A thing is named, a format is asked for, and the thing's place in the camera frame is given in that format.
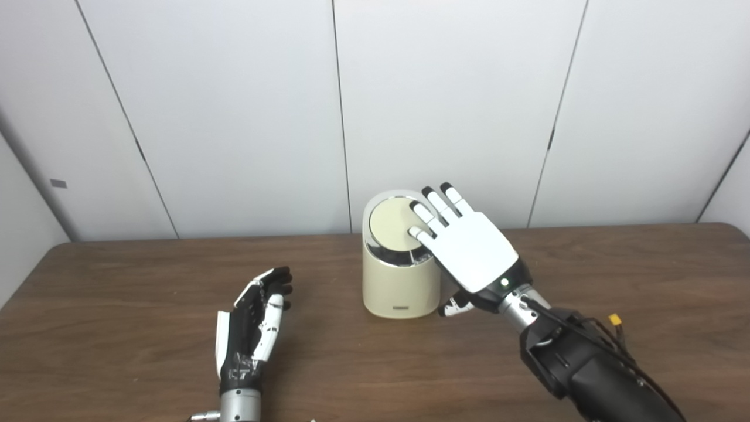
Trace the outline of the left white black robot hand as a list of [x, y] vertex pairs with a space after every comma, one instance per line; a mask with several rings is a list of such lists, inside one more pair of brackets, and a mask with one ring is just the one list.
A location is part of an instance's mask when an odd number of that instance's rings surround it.
[[283, 312], [292, 293], [289, 267], [276, 267], [252, 278], [231, 311], [217, 313], [215, 366], [219, 393], [262, 390], [264, 372], [278, 339]]

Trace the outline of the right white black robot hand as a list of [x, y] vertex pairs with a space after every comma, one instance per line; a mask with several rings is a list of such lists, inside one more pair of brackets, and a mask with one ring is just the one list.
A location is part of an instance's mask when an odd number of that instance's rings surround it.
[[409, 236], [426, 248], [439, 268], [458, 286], [438, 313], [451, 317], [473, 309], [493, 314], [513, 292], [533, 285], [527, 264], [498, 227], [474, 210], [452, 184], [421, 190], [425, 202], [409, 208], [424, 227]]

